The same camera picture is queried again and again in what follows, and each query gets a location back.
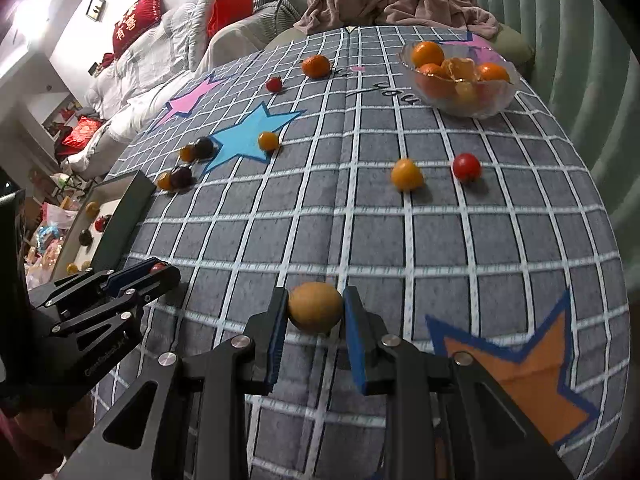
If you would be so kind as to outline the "dark green white tray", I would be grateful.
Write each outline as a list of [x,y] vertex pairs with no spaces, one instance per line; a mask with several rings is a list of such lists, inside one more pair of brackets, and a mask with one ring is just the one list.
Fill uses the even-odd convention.
[[68,271],[115,269],[154,190],[140,170],[94,186],[65,235],[51,280]]

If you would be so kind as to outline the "orange mandarin top in bowl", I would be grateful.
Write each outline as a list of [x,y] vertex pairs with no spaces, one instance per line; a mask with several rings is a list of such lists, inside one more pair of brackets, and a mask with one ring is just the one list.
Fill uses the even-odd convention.
[[445,61],[445,52],[440,44],[434,41],[421,41],[411,51],[411,62],[416,68],[426,64],[442,65]]

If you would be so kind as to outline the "colourful clutter pile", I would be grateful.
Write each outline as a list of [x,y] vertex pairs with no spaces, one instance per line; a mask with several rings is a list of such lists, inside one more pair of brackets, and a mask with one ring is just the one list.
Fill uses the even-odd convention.
[[26,286],[32,290],[52,278],[63,244],[86,190],[69,174],[45,174],[32,166],[28,173],[32,195],[25,198],[23,238]]

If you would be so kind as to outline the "yellow tomato pair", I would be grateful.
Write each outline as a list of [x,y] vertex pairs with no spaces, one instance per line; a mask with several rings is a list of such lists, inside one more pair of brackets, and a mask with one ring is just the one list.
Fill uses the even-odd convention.
[[183,162],[186,162],[187,164],[194,162],[194,160],[196,159],[196,155],[194,152],[194,145],[193,144],[183,145],[183,147],[180,148],[180,151],[179,151],[179,158]]
[[161,172],[160,175],[156,178],[155,184],[160,190],[171,192],[174,189],[174,186],[171,183],[171,172]]

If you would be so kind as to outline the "small picture frame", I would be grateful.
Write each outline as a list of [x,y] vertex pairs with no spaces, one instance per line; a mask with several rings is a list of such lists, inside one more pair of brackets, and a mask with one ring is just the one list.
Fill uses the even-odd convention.
[[89,0],[86,15],[93,21],[101,21],[105,9],[106,0]]

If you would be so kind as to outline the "brown longan front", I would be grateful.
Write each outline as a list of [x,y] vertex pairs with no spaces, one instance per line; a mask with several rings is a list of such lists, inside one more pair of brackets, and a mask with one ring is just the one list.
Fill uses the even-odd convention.
[[86,205],[85,214],[89,219],[95,219],[99,215],[100,209],[101,204],[96,200],[93,200]]

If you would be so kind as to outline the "red cushion on floor side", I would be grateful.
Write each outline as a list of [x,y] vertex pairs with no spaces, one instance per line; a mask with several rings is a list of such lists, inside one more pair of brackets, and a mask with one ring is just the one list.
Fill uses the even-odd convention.
[[55,159],[60,162],[70,155],[81,152],[102,125],[101,119],[81,116],[74,128],[63,127],[54,144]]

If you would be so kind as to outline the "red pillow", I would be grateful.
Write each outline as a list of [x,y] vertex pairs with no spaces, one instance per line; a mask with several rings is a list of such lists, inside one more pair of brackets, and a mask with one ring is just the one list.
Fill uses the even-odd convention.
[[217,32],[253,14],[254,0],[214,0],[206,32],[213,38]]

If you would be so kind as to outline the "orange mandarin right in bowl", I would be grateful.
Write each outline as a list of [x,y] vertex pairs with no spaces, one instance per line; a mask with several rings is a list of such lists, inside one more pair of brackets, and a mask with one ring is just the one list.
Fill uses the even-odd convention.
[[500,64],[487,62],[477,65],[476,69],[480,81],[511,81],[508,71]]

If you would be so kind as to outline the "clear glass fruit bowl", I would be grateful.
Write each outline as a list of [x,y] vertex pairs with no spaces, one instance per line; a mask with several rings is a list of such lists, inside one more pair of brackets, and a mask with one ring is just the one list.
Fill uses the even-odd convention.
[[398,61],[425,104],[463,118],[484,119],[513,101],[520,74],[497,52],[467,42],[406,44]]

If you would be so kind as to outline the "yellow tomato upper left pair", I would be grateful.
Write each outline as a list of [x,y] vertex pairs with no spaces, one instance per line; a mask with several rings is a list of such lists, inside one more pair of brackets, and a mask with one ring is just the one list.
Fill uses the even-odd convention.
[[183,147],[180,148],[180,151],[179,151],[179,158],[183,162],[186,162],[187,164],[194,162],[194,160],[196,159],[196,155],[194,152],[194,145],[193,144],[183,145]]

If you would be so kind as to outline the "mint green curtain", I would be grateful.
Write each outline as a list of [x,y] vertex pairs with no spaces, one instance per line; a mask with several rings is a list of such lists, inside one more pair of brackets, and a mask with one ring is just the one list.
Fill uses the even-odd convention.
[[591,172],[639,286],[639,62],[600,0],[477,0],[534,49],[530,83]]

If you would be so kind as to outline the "pink blanket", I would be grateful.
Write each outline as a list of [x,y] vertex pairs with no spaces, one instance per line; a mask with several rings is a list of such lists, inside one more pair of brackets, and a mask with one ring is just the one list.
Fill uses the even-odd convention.
[[494,38],[499,21],[476,0],[308,0],[294,24],[306,35],[343,26],[444,26]]

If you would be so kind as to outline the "orange mandarin left in bowl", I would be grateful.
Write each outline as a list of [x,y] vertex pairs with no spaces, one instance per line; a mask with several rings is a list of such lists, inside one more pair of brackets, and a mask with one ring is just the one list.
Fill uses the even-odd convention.
[[430,99],[441,100],[454,95],[456,83],[442,66],[426,63],[418,69],[418,73],[416,83]]

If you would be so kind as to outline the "white covered sofa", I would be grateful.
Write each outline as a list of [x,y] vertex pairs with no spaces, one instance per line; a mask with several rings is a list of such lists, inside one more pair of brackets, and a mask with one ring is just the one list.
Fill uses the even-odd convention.
[[239,24],[206,32],[208,0],[188,0],[168,10],[119,58],[90,82],[88,107],[103,125],[78,154],[63,159],[66,174],[86,180],[107,174],[126,146],[144,130],[172,94],[196,76],[262,50]]

